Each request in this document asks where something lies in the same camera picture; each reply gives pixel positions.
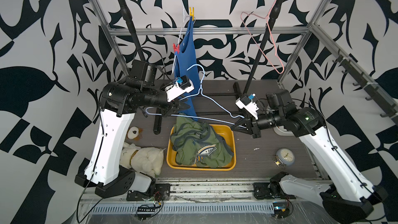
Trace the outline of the dark green printed tank top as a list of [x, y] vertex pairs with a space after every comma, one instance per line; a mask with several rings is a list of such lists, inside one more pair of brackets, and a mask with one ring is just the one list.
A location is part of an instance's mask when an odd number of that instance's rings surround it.
[[224, 137], [211, 125], [188, 117], [176, 118], [171, 142], [179, 166], [217, 169], [227, 166], [234, 157]]

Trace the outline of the blue tank top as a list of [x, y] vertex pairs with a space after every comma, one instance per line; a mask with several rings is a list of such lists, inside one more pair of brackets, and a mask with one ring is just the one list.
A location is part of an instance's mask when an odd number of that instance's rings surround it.
[[190, 108], [180, 111], [180, 114], [193, 116], [193, 120], [198, 121], [192, 100], [194, 99], [193, 95], [198, 93], [200, 87], [199, 71], [197, 66], [194, 66], [193, 68], [188, 70], [188, 68], [190, 68], [192, 65], [197, 64], [197, 57], [193, 40], [193, 27], [194, 20], [192, 17], [190, 17], [188, 21], [187, 31], [184, 35], [183, 40], [179, 44], [179, 51], [176, 54], [177, 60], [174, 69], [174, 75], [175, 77], [187, 76], [187, 78], [192, 81], [194, 89], [191, 92], [186, 93], [182, 96], [189, 96], [189, 98], [186, 98], [185, 103], [188, 104]]

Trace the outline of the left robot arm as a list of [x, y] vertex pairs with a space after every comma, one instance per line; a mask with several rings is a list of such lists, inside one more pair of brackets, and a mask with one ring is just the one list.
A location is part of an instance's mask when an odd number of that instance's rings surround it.
[[86, 169], [78, 173], [75, 183], [94, 187], [102, 199], [126, 194], [129, 190], [145, 194], [154, 192], [154, 177], [120, 165], [127, 131], [138, 110], [158, 108], [167, 117], [189, 108], [178, 97], [191, 92], [194, 84], [187, 76], [175, 78], [164, 88], [156, 88], [154, 64], [134, 60], [127, 76], [108, 83], [99, 99], [99, 131], [93, 154]]

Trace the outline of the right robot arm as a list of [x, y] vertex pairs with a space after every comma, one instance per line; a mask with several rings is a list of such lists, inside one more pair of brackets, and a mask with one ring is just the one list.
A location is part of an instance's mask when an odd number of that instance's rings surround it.
[[315, 183], [280, 172], [269, 180], [267, 187], [255, 189], [255, 198], [295, 196], [323, 207], [340, 224], [366, 221], [374, 205], [386, 200], [386, 190], [373, 185], [359, 172], [332, 138], [321, 112], [310, 106], [297, 108], [287, 90], [267, 94], [266, 100], [269, 110], [259, 114], [255, 94], [238, 97], [236, 106], [248, 116], [237, 121], [232, 129], [258, 138], [262, 130], [284, 127], [317, 158], [331, 183]]

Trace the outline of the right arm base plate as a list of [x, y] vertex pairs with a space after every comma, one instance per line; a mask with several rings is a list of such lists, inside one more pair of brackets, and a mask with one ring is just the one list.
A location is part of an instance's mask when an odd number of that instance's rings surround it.
[[257, 200], [296, 199], [296, 196], [286, 194], [278, 183], [253, 183], [253, 187]]

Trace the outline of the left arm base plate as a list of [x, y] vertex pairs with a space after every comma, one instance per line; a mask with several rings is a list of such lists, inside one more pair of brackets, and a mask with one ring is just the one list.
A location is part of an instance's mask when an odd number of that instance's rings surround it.
[[151, 185], [145, 193], [138, 191], [127, 192], [127, 201], [160, 201], [167, 200], [170, 197], [171, 184]]

